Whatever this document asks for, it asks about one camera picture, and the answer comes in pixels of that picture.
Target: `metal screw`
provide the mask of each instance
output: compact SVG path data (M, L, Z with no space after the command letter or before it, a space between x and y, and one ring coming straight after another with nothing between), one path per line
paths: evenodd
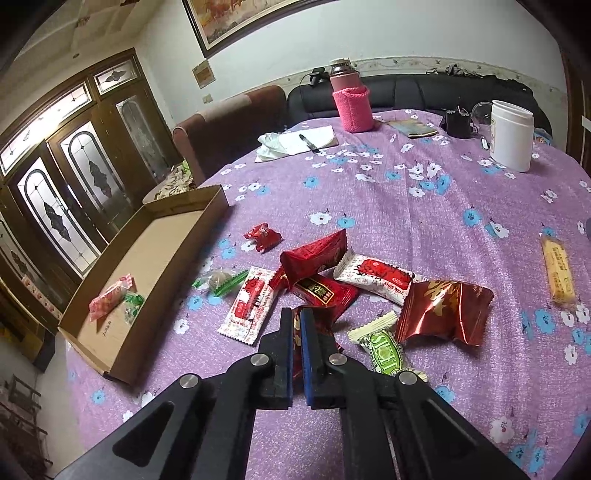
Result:
M398 379L403 385L414 385L417 383L417 376L414 373L408 371L402 372L398 376Z
M180 383L183 388L193 388L199 383L199 377L193 374L183 375L178 383Z
M251 363L255 367L260 367L261 365L266 365L269 363L269 357L267 357L264 353L256 353L251 357Z
M329 362L331 365L344 365L347 363L347 356L343 355L342 353L333 353L329 357Z

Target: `framed painting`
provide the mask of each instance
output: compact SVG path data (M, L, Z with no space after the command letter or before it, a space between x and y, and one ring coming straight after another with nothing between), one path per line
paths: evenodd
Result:
M183 0L205 58L277 18L330 0Z

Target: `red foil wrapper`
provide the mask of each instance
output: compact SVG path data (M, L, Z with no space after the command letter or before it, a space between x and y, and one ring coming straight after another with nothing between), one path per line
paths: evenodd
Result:
M273 275L273 278L269 282L269 286L275 290L285 290L287 288L287 277L285 276L285 271L283 267L279 267L279 269Z
M332 310L334 307L310 307L310 306L301 306L296 307L295 309L291 309L291 315L294 319L294 371L293 371L293 378L298 378L301 376L302 371L302 364L301 364L301 336L300 336L300 312L303 309L311 308L314 310L314 319L315 319L315 327L316 332L321 335L327 335L334 337L335 334L332 331L333 316L334 313ZM339 353L342 353L345 349L341 347L338 343L336 344Z
M323 277L318 273L304 278L291 289L294 295L314 307L334 307L333 323L353 303L359 289L353 285L341 283L332 278Z
M268 223L261 223L244 234L244 238L256 241L256 251L265 253L278 245L283 237L269 228Z
M481 346L494 294L469 283L436 280L412 283L397 323L396 340L433 335Z
M288 288L291 290L300 280L335 267L346 251L347 233L343 228L316 242L283 252L280 260Z

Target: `pink candy wrapper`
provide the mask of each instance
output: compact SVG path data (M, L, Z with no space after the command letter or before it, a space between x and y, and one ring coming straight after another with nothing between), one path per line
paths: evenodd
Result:
M251 267L219 333L247 345L255 342L277 296L269 286L273 275L272 270Z
M127 274L90 302L90 321L94 322L108 315L111 310L123 301L125 294L129 290L135 290L135 284L134 278Z

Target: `purple tablecloth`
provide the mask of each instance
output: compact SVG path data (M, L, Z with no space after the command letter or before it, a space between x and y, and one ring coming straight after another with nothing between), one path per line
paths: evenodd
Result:
M383 119L436 115L414 111ZM348 134L320 155L255 164L254 153L222 169L207 184L224 185L227 221L196 260L200 270L279 266L281 251L347 228L349 245L430 278L452 278L495 293L483 346L469 353L453 343L407 348L430 385L531 477L550 479L569 457L590 416L591 179L570 157L536 144L522 174L489 160L480 141L445 137L409 140L388 126ZM269 222L284 242L261 255L242 234ZM579 304L573 313L550 303L539 233L564 241ZM67 362L80 432L92 447L185 372L216 375L256 351L217 333L232 303L191 287L188 278L171 309L170 330L137 396L96 374L69 350ZM278 299L262 333L276 330ZM337 341L369 366L346 331L388 311L391 304L362 294L340 318ZM247 478L342 478L337 411L311 411L302 395L289 411L257 413Z

